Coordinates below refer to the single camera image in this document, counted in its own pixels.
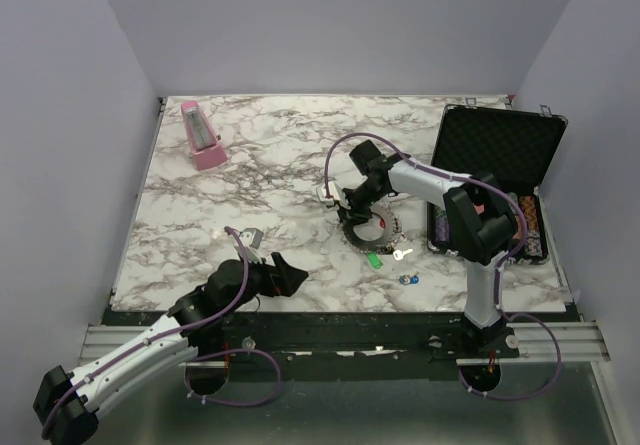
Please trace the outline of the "metal disc with key rings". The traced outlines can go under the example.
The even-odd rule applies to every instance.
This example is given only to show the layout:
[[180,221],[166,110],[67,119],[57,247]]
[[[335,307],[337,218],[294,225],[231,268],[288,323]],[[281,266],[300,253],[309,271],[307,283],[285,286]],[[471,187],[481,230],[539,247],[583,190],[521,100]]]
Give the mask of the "metal disc with key rings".
[[355,249],[363,253],[374,252],[376,254],[392,254],[395,245],[400,240],[402,235],[402,225],[395,213],[391,208],[386,205],[374,204],[370,209],[374,216],[372,219],[378,218],[385,221],[386,228],[382,230],[382,234],[375,239],[365,239],[357,235],[354,228],[342,227],[341,230],[347,240],[347,242]]

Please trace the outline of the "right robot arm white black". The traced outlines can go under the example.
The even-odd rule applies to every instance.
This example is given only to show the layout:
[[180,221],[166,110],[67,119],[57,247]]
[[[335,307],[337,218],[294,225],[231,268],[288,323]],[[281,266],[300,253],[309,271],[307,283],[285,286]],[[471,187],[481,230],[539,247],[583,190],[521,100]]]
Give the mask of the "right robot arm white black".
[[467,269],[467,300],[460,344],[469,355],[480,357],[496,345],[492,328],[506,319],[501,306],[504,264],[524,246],[527,224],[514,200],[498,188],[490,174],[456,174],[425,165],[401,152],[388,140],[364,133],[366,140],[349,154],[364,181],[354,189],[329,179],[329,165],[337,146],[326,156],[321,202],[336,207],[343,233],[358,244],[353,228],[373,215],[373,207],[388,195],[415,197],[445,210],[452,247]]

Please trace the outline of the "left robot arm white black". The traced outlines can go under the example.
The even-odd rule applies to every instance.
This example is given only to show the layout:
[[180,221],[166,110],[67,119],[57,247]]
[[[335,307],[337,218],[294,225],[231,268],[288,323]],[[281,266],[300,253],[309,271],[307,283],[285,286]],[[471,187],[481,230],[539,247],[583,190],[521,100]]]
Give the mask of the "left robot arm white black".
[[71,371],[61,366],[42,378],[33,409],[41,437],[52,444],[82,444],[97,430],[98,413],[163,369],[195,357],[214,358],[222,345],[221,320],[257,295],[290,297],[309,273],[278,252],[263,259],[222,262],[148,329],[108,354]]

